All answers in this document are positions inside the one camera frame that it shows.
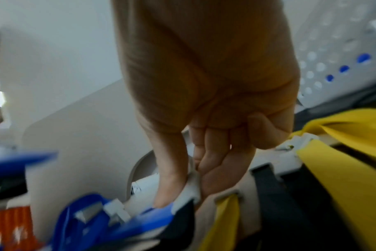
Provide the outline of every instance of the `finger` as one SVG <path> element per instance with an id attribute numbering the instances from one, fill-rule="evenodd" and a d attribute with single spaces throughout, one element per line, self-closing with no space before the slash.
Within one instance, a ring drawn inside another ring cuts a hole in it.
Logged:
<path id="1" fill-rule="evenodd" d="M 215 167 L 221 165 L 231 149 L 228 130 L 207 128 L 205 132 L 205 155 L 201 160 L 198 171 L 205 175 Z"/>
<path id="2" fill-rule="evenodd" d="M 192 143 L 195 145 L 193 149 L 193 159 L 195 161 L 195 166 L 198 167 L 199 163 L 203 159 L 206 149 L 205 149 L 205 128 L 189 127 L 189 135 L 191 137 Z"/>
<path id="3" fill-rule="evenodd" d="M 202 177 L 204 198 L 236 185 L 253 160 L 255 147 L 249 141 L 246 126 L 232 129 L 230 139 L 232 148 L 222 164 Z"/>
<path id="4" fill-rule="evenodd" d="M 247 118 L 250 142 L 259 149 L 270 149 L 283 143 L 293 127 L 293 110 L 290 108 L 266 117 L 256 112 Z"/>
<path id="5" fill-rule="evenodd" d="M 154 207 L 165 207 L 183 190 L 188 175 L 188 154 L 181 133 L 147 132 L 159 168 Z"/>

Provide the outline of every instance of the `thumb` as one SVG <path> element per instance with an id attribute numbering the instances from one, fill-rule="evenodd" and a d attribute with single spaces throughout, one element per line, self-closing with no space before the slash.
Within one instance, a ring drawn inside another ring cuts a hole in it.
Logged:
<path id="1" fill-rule="evenodd" d="M 264 114 L 256 112 L 247 118 L 251 144 L 259 149 L 270 149 L 283 143 L 289 132 L 277 128 Z"/>
<path id="2" fill-rule="evenodd" d="M 154 207 L 165 207 L 183 190 L 188 176 L 188 153 L 181 133 L 147 132 L 159 169 Z"/>

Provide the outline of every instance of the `white perforated panel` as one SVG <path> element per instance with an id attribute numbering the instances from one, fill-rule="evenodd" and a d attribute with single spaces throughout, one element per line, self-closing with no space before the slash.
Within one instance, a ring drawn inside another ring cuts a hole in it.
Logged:
<path id="1" fill-rule="evenodd" d="M 293 42 L 305 107 L 376 84 L 376 0 L 322 0 Z"/>

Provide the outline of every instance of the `blue dot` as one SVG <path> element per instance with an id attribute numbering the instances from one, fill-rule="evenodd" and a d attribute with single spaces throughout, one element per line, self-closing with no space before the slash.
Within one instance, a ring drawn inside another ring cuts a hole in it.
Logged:
<path id="1" fill-rule="evenodd" d="M 360 54 L 358 57 L 357 57 L 357 62 L 358 63 L 364 63 L 364 62 L 367 62 L 371 59 L 371 55 L 368 54 L 368 53 L 363 53 L 363 54 Z"/>
<path id="2" fill-rule="evenodd" d="M 343 65 L 343 66 L 341 66 L 340 67 L 340 72 L 341 73 L 344 73 L 344 72 L 347 72 L 347 71 L 349 71 L 349 66 L 347 66 L 347 65 Z"/>
<path id="3" fill-rule="evenodd" d="M 327 80 L 328 82 L 333 82 L 333 80 L 334 80 L 334 76 L 333 76 L 333 75 L 327 75 L 327 76 L 326 76 L 326 80 Z"/>

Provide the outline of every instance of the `hand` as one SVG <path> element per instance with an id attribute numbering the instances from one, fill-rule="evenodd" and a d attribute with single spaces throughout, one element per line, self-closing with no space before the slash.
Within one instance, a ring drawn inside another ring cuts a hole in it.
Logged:
<path id="1" fill-rule="evenodd" d="M 189 125 L 204 197 L 235 185 L 256 148 L 293 127 L 299 70 L 276 0 L 113 0 L 122 72 L 153 146 L 155 206 L 187 177 Z"/>

